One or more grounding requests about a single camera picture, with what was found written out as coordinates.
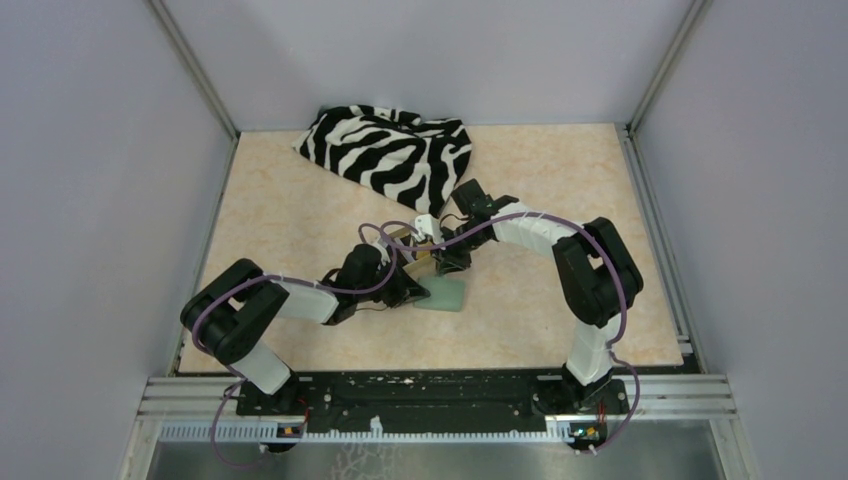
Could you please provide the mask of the beige oval tray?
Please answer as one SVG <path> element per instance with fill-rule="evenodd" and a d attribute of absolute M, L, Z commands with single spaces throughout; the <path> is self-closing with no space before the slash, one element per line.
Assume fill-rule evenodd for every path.
<path fill-rule="evenodd" d="M 385 225 L 384 230 L 398 244 L 418 246 L 412 231 L 408 227 L 395 222 L 393 225 Z M 436 274 L 436 260 L 429 251 L 401 250 L 400 255 L 403 258 L 401 261 L 403 270 L 414 280 Z"/>

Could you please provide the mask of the green card holder wallet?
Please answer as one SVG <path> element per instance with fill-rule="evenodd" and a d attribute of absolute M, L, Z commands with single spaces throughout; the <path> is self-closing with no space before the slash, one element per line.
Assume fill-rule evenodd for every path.
<path fill-rule="evenodd" d="M 418 280 L 429 294 L 413 302 L 419 309 L 460 312 L 463 309 L 466 283 L 447 276 L 424 276 Z"/>

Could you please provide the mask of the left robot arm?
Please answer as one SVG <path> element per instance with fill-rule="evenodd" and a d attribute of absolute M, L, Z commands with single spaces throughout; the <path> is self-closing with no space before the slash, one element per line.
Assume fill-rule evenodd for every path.
<path fill-rule="evenodd" d="M 308 282 L 267 273 L 242 258 L 191 298 L 179 320 L 196 349 L 255 386 L 273 412 L 285 414 L 297 406 L 300 388 L 295 372 L 262 340 L 270 324 L 295 319 L 335 326 L 362 303 L 397 308 L 428 298 L 404 264 L 384 246 L 360 244 L 341 267 Z"/>

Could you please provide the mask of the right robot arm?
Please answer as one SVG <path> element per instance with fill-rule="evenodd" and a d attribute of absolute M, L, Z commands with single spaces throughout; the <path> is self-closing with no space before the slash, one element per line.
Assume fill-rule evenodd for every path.
<path fill-rule="evenodd" d="M 564 364 L 563 398 L 576 412 L 590 411 L 611 378 L 610 347 L 623 336 L 626 312 L 644 280 L 614 223 L 597 217 L 577 224 L 534 210 L 517 198 L 493 198 L 476 180 L 451 195 L 461 224 L 441 226 L 429 215 L 415 220 L 417 238 L 437 245 L 439 273 L 464 271 L 471 253 L 489 241 L 524 247 L 552 260 L 565 301 L 577 319 Z"/>

